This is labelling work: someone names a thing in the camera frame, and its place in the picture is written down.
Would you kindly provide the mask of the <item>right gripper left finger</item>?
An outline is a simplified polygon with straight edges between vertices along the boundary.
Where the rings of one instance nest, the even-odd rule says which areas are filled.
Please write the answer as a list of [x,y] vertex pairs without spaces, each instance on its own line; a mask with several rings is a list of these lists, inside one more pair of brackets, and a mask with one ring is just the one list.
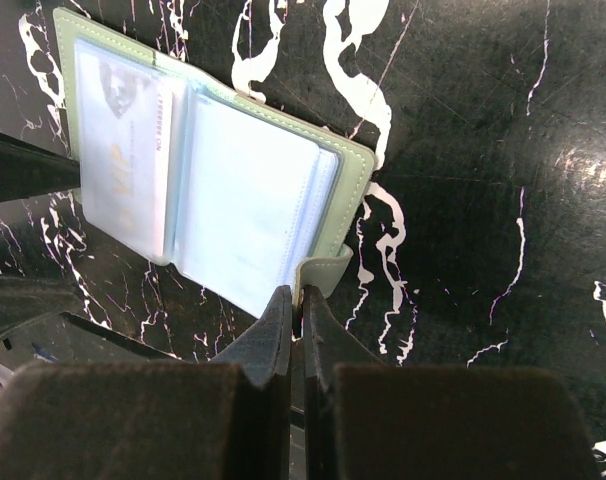
[[44,363],[0,394],[0,479],[284,479],[292,294],[206,363]]

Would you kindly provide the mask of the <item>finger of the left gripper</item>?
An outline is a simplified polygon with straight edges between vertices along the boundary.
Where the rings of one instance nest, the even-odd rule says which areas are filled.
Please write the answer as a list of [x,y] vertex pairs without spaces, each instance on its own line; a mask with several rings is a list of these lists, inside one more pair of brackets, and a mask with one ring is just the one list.
[[0,133],[0,203],[79,186],[77,161]]
[[170,360],[84,317],[71,283],[0,275],[0,353],[43,360]]

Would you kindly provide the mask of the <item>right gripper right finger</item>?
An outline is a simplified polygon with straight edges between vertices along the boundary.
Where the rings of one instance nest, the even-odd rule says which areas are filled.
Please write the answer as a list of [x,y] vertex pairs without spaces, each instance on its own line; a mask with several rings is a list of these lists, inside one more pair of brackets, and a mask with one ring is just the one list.
[[596,479],[580,409],[536,368],[392,367],[334,317],[302,305],[311,479]]

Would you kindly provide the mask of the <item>green card holder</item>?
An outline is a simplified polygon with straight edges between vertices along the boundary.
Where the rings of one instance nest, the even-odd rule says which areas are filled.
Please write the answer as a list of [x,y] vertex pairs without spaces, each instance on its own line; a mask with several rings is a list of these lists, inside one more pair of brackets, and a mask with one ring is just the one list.
[[74,44],[148,67],[173,91],[167,195],[169,261],[253,316],[287,286],[330,295],[351,258],[344,240],[375,156],[235,92],[204,71],[65,8],[53,13],[70,147],[79,160]]

